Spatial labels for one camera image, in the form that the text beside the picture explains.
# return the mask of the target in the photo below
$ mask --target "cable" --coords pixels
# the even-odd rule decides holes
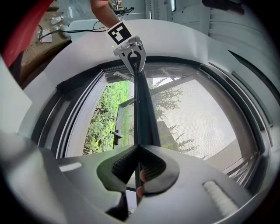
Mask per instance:
[[[101,22],[100,22],[100,21],[95,22],[95,23],[93,24],[93,28],[92,28],[92,30],[94,30],[94,29],[95,29],[95,24],[97,24],[97,23],[101,23]]]
[[[128,106],[131,105],[132,103],[134,103],[134,101],[136,101],[136,100],[131,101],[131,102],[124,108],[124,110],[123,110],[123,111],[121,112],[121,114],[119,115],[119,118],[122,116],[123,112],[128,108]],[[108,145],[109,145],[109,141],[110,141],[110,137],[111,137],[111,132],[113,131],[113,129],[114,129],[116,123],[118,122],[119,118],[115,121],[112,130],[111,130],[111,131],[109,132],[109,134],[107,135],[108,141],[107,141],[106,151],[108,150]]]
[[[38,26],[39,26],[39,28],[40,28],[40,33],[39,33],[39,38],[41,37],[41,35],[42,35],[42,33],[43,33],[43,27],[40,25],[40,24],[38,24]]]
[[[99,29],[102,29],[102,28],[106,28],[106,26],[104,27],[101,27],[101,28],[98,28],[98,29],[95,29],[95,30],[69,30],[69,31],[63,31],[63,30],[55,30],[55,31],[52,31],[46,35],[43,35],[42,37],[39,37],[39,40],[41,40],[42,38],[48,36],[48,35],[51,35],[51,34],[54,34],[54,33],[81,33],[81,32],[95,32],[95,33],[99,33],[99,32],[105,32],[107,30],[100,30],[100,31],[96,31],[96,30],[99,30]]]

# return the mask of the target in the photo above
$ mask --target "window glass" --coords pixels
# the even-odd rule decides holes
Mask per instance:
[[[245,146],[254,140],[233,99],[191,66],[149,64],[144,70],[161,146],[201,158],[232,177],[239,173],[256,149]]]
[[[88,128],[83,154],[100,153],[113,148],[119,105],[133,97],[133,85],[129,81],[119,81],[107,84],[95,109]],[[129,131],[130,110],[123,112],[124,130]],[[122,139],[122,144],[128,143],[128,136]]]
[[[120,146],[134,145],[134,104],[130,104],[124,108],[121,115],[120,127],[123,138],[120,139]]]

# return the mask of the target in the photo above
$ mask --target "human hand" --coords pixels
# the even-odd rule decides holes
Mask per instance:
[[[141,170],[141,172],[140,172],[140,180],[144,183],[146,182],[144,170]],[[138,197],[142,198],[143,191],[144,191],[144,188],[142,186],[138,187],[136,189],[136,194],[138,195]]]
[[[119,22],[116,14],[106,0],[91,0],[91,10],[96,18],[108,28],[111,28]]]

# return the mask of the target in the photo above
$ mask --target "red object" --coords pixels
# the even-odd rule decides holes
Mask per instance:
[[[7,67],[10,67],[17,56],[30,46],[36,27],[52,1],[39,0],[18,23],[2,52]]]

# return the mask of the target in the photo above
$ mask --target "black cable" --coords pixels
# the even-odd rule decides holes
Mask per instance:
[[[38,24],[38,26],[39,26],[39,28],[40,28],[40,33],[39,33],[39,38],[41,37],[41,35],[42,35],[42,33],[43,33],[43,27],[40,25],[40,24]]]
[[[95,24],[97,24],[97,23],[101,23],[101,22],[100,22],[100,21],[95,22],[95,23],[93,24],[93,28],[92,28],[92,30],[94,30],[94,29],[95,29]]]
[[[81,33],[81,32],[95,32],[95,33],[99,33],[99,32],[105,32],[107,30],[100,30],[100,31],[96,31],[96,30],[99,30],[101,28],[98,28],[98,29],[95,29],[95,30],[69,30],[69,31],[63,31],[63,30],[55,30],[55,31],[52,31],[46,35],[43,35],[42,37],[39,37],[39,40],[41,40],[42,38],[48,36],[48,35],[51,35],[51,34],[54,34],[54,33]]]

